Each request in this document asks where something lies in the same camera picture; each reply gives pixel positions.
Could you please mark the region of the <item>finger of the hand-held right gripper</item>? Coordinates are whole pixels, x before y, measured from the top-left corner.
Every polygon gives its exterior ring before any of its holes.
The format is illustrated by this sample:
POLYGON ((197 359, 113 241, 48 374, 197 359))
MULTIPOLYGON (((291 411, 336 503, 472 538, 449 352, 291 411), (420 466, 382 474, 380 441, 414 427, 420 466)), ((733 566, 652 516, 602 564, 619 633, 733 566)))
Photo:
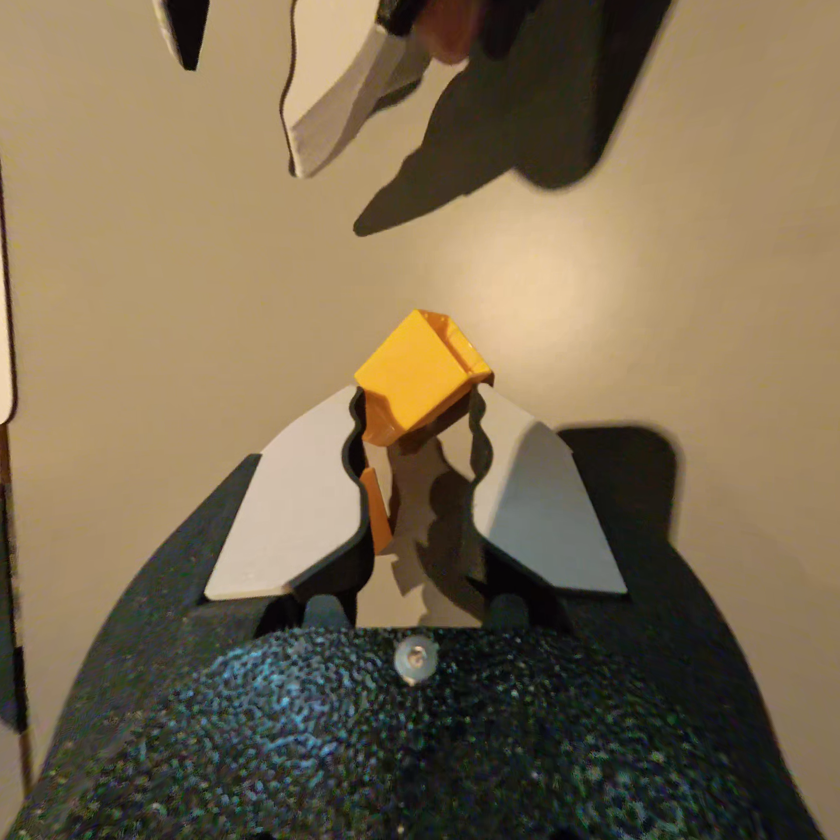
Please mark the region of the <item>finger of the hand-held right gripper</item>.
POLYGON ((196 71, 203 46, 209 1, 153 1, 164 40, 180 66, 196 71))
POLYGON ((375 23, 379 1, 291 4, 292 55, 280 100, 290 173, 319 173, 379 108, 422 80, 430 56, 413 30, 389 35, 375 23))

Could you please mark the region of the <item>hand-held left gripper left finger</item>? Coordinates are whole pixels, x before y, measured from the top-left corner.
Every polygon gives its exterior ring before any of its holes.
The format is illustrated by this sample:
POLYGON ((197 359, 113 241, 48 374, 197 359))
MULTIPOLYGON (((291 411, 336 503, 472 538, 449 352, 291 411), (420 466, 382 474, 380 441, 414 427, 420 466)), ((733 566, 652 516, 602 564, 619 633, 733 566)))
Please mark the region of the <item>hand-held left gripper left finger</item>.
POLYGON ((369 536, 363 430, 364 393, 348 385, 268 443, 205 585, 207 600, 300 591, 369 536))

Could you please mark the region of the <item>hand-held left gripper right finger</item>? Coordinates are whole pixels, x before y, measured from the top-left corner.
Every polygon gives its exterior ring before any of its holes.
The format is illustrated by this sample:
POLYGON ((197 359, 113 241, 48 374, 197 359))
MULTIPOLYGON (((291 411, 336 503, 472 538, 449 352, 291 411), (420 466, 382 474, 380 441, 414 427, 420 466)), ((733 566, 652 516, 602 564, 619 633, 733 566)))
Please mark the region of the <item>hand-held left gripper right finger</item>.
POLYGON ((627 595, 571 448, 487 384, 469 404, 474 472, 468 523, 535 581, 578 595, 627 595))

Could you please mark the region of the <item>orange mega block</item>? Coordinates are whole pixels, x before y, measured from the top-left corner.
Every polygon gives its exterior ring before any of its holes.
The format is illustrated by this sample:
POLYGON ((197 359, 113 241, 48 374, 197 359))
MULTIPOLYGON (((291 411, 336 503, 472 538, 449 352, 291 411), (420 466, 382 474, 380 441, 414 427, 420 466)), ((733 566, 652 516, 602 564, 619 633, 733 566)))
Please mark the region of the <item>orange mega block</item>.
POLYGON ((366 445, 413 454, 465 413, 494 374, 454 320, 413 310, 354 375, 364 391, 366 445))

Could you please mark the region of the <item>person's right hand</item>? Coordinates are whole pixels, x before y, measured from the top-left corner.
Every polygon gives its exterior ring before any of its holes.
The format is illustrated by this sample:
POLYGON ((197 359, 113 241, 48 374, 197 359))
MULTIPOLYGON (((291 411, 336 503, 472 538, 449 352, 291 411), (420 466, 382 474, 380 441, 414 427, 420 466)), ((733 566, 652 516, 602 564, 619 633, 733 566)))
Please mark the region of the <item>person's right hand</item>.
POLYGON ((427 1, 413 32, 436 61, 454 66, 464 61, 481 27, 483 1, 427 1))

